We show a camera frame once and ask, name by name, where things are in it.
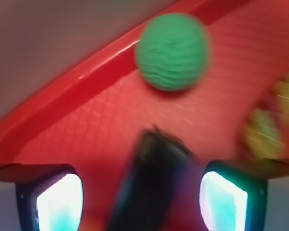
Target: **black object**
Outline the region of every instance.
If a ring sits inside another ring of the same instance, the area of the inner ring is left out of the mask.
[[[107,230],[159,230],[188,160],[189,151],[179,142],[160,132],[145,133]]]
[[[204,174],[211,171],[247,192],[244,230],[263,230],[267,212],[268,180],[289,176],[289,159],[213,160],[206,166]]]
[[[16,185],[17,207],[22,230],[39,230],[37,197],[68,173],[76,174],[70,164],[0,165],[0,182]]]

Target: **white surface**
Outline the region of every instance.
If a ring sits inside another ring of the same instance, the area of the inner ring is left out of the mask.
[[[268,181],[264,231],[289,231],[289,176]]]
[[[0,182],[0,231],[21,231],[16,186],[13,183]]]
[[[0,120],[176,0],[0,0]]]

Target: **textured red surface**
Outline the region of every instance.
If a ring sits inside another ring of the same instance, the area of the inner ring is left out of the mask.
[[[204,162],[238,158],[238,133],[248,112],[289,71],[289,0],[250,1],[214,20],[193,7],[181,1],[165,11],[191,12],[209,24],[210,68],[191,90],[168,94],[142,81],[131,46],[141,26],[107,48],[115,58],[107,60],[99,52],[0,125],[0,162],[69,162],[76,167],[85,190],[83,230],[104,227],[141,130],[158,125]],[[87,73],[99,67],[102,79],[90,80]],[[75,75],[77,87],[71,85]],[[17,153],[11,153],[13,147]],[[204,229],[196,197],[201,171],[189,171],[165,229]]]

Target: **gray wall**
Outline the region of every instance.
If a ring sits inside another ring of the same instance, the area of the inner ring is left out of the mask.
[[[0,0],[0,120],[176,0]]]

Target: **green ball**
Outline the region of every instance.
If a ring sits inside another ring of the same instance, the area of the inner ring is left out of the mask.
[[[196,83],[208,63],[203,25],[184,14],[155,18],[136,47],[136,64],[144,79],[164,91],[181,91]]]

